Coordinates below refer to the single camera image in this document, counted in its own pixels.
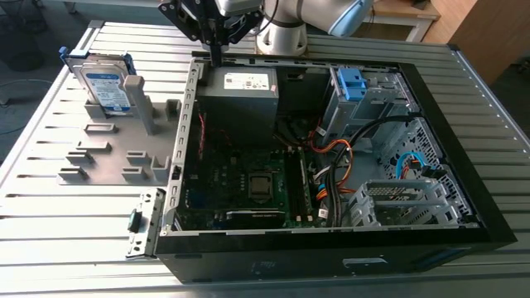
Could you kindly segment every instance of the floor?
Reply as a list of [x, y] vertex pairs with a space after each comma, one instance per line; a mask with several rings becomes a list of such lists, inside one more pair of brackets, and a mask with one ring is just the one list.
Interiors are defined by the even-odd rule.
[[[44, 66], [35, 71], [17, 73], [0, 62], [0, 85], [13, 79], [43, 79], [53, 81], [63, 66], [57, 49], [71, 48], [81, 37], [91, 20], [111, 22], [171, 25], [155, 8], [138, 8], [100, 4], [77, 4], [76, 14], [68, 14], [61, 2], [43, 1], [43, 14], [49, 26], [48, 31], [36, 36], [40, 50], [45, 55]], [[506, 70], [491, 89], [505, 104], [526, 134], [530, 134], [530, 71], [517, 73], [517, 67]], [[0, 88], [11, 100], [0, 106], [0, 164], [19, 138], [21, 128], [29, 120], [47, 91], [43, 82], [17, 83]]]

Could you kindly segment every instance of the metal bracket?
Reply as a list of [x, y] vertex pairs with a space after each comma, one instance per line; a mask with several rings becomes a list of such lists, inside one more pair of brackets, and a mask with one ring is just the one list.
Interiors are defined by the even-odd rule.
[[166, 192], [160, 188], [151, 188], [140, 193], [140, 202], [130, 217], [127, 260], [155, 258], [156, 234], [164, 197]]
[[438, 225], [457, 227], [458, 215], [446, 195], [443, 184], [431, 179], [369, 180], [350, 198], [350, 204], [354, 204], [348, 210], [350, 224], [357, 226], [362, 223], [365, 227], [386, 225], [381, 219], [385, 216], [390, 219], [390, 214], [378, 214], [377, 208], [382, 207], [398, 211], [390, 225], [425, 225], [434, 217]]

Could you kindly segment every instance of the blue hard drive label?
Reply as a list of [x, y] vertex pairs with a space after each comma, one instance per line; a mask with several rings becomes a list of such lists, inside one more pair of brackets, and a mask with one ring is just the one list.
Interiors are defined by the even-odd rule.
[[131, 109], [126, 92], [119, 88], [122, 80], [116, 74], [87, 73], [99, 104], [110, 112], [122, 113]]

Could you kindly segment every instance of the blue clip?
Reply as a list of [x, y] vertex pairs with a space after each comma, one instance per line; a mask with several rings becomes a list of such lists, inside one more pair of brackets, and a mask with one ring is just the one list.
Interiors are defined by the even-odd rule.
[[68, 58], [68, 48], [60, 47], [59, 49], [59, 58], [63, 61], [64, 65], [67, 65], [67, 58]]
[[347, 101], [361, 101], [366, 95], [366, 79], [357, 68], [339, 68], [340, 87]]

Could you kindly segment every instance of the blue drive bay latch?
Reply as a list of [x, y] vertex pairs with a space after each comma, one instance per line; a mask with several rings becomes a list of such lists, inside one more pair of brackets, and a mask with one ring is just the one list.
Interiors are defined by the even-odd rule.
[[339, 68], [339, 84], [347, 101], [361, 101], [366, 95], [366, 79], [357, 68]]

